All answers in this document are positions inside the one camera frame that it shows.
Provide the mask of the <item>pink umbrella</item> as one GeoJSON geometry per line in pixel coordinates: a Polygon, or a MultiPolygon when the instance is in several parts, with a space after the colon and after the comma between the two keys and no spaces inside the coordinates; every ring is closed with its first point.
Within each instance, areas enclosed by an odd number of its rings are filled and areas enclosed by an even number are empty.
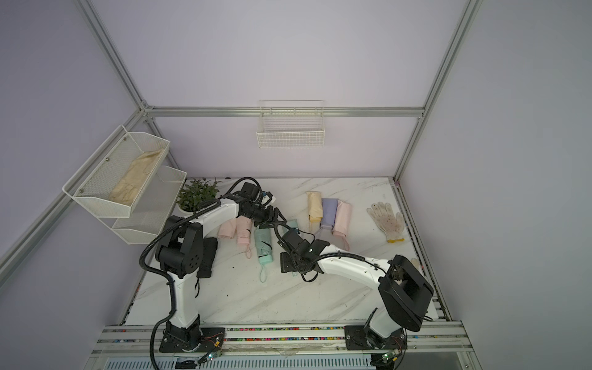
{"type": "Polygon", "coordinates": [[[245,255],[247,259],[251,259],[251,230],[253,228],[253,222],[251,219],[240,216],[236,220],[236,234],[237,234],[237,246],[241,253],[245,255]]]}
{"type": "Polygon", "coordinates": [[[344,251],[350,250],[348,241],[349,227],[352,219],[352,206],[349,203],[338,200],[335,215],[335,224],[332,235],[340,242],[340,248],[344,251]]]}

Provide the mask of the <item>teal umbrella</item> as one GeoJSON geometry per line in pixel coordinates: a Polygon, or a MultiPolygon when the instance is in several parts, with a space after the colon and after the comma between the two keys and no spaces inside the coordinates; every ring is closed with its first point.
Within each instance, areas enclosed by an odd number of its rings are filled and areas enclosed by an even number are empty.
{"type": "Polygon", "coordinates": [[[257,251],[257,260],[261,267],[259,281],[260,283],[265,283],[267,280],[267,265],[274,261],[271,245],[271,229],[256,228],[254,231],[254,242],[257,251]]]}
{"type": "Polygon", "coordinates": [[[296,233],[299,232],[299,224],[296,219],[288,220],[286,222],[286,225],[288,226],[287,231],[295,231],[296,233]]]}

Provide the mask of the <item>black umbrella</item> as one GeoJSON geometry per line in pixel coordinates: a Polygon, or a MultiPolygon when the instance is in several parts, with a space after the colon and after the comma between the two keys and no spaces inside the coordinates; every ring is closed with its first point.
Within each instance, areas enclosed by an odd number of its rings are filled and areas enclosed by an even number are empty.
{"type": "Polygon", "coordinates": [[[212,269],[217,254],[218,240],[215,237],[208,237],[203,240],[203,257],[200,267],[197,269],[197,280],[194,286],[195,297],[200,294],[200,281],[212,277],[212,269]]]}

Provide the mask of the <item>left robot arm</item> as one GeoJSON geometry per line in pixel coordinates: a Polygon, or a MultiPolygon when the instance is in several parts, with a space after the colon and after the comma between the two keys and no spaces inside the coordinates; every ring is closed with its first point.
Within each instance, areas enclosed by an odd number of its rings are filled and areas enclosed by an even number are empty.
{"type": "Polygon", "coordinates": [[[274,195],[264,191],[257,180],[242,177],[226,193],[200,203],[190,215],[169,217],[163,231],[145,247],[139,265],[166,280],[171,300],[169,313],[150,333],[149,356],[154,369],[160,368],[155,341],[161,326],[163,338],[181,351],[191,352],[205,341],[195,299],[199,295],[198,271],[206,251],[214,245],[214,239],[207,235],[238,217],[246,217],[256,225],[271,223],[273,202],[274,195]]]}

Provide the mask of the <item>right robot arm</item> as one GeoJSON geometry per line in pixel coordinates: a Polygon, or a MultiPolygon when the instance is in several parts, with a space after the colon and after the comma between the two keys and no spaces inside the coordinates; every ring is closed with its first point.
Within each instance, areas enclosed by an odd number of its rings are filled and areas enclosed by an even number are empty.
{"type": "Polygon", "coordinates": [[[364,326],[371,347],[383,346],[393,334],[420,331],[435,290],[410,259],[399,254],[389,260],[354,254],[317,237],[307,240],[287,223],[278,222],[273,230],[283,249],[284,273],[297,272],[307,283],[322,274],[336,275],[379,294],[380,303],[364,326]]]}

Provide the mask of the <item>yellow umbrella in sleeve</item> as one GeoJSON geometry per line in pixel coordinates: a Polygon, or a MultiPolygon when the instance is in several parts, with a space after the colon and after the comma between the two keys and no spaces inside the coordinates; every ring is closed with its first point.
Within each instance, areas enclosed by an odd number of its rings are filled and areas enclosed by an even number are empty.
{"type": "Polygon", "coordinates": [[[315,233],[319,230],[322,218],[324,216],[322,194],[317,191],[308,191],[307,202],[309,230],[311,233],[315,233]]]}

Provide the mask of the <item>purple umbrella in sleeve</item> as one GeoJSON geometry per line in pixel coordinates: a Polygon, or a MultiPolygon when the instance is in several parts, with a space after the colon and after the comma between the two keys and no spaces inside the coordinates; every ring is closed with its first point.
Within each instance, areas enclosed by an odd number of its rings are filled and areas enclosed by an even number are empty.
{"type": "Polygon", "coordinates": [[[335,226],[335,219],[338,208],[338,200],[334,198],[322,198],[323,217],[319,229],[314,233],[317,239],[332,243],[334,236],[332,234],[335,226]]]}

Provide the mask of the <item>potted green plant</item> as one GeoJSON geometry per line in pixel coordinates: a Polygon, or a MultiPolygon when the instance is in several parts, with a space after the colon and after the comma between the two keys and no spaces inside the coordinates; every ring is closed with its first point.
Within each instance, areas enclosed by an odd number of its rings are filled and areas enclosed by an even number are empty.
{"type": "Polygon", "coordinates": [[[194,178],[185,183],[177,196],[178,207],[188,213],[194,213],[217,197],[219,181],[206,178],[194,178]]]}

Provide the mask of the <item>white dotted work glove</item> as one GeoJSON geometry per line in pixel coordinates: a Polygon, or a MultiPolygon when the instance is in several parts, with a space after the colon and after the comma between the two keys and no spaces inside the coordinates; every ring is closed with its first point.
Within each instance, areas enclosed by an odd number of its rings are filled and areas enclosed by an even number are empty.
{"type": "Polygon", "coordinates": [[[391,203],[373,203],[367,209],[368,215],[376,226],[385,234],[388,243],[404,241],[405,220],[403,215],[395,213],[391,203]]]}

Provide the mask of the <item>cream work glove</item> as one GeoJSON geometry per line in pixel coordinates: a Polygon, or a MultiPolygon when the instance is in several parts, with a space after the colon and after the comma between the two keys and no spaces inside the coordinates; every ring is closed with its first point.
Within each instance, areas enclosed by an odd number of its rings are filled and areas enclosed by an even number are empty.
{"type": "Polygon", "coordinates": [[[417,258],[412,258],[411,260],[412,265],[415,267],[415,269],[421,274],[424,275],[423,269],[422,269],[422,265],[421,262],[419,261],[419,259],[417,258]]]}

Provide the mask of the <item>beige gloves in shelf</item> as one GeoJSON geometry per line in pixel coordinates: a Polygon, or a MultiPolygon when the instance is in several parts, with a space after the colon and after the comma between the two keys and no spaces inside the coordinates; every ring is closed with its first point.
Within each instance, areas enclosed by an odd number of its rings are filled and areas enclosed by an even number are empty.
{"type": "Polygon", "coordinates": [[[133,160],[122,179],[109,194],[108,200],[131,206],[162,153],[163,149],[145,152],[133,160]]]}

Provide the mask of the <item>white two-tier mesh shelf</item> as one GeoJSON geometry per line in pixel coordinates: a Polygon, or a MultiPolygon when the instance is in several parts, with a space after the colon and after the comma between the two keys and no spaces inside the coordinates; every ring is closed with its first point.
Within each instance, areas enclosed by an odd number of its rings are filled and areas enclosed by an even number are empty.
{"type": "Polygon", "coordinates": [[[119,126],[63,193],[128,245],[145,245],[163,230],[187,178],[166,165],[170,145],[119,126]]]}

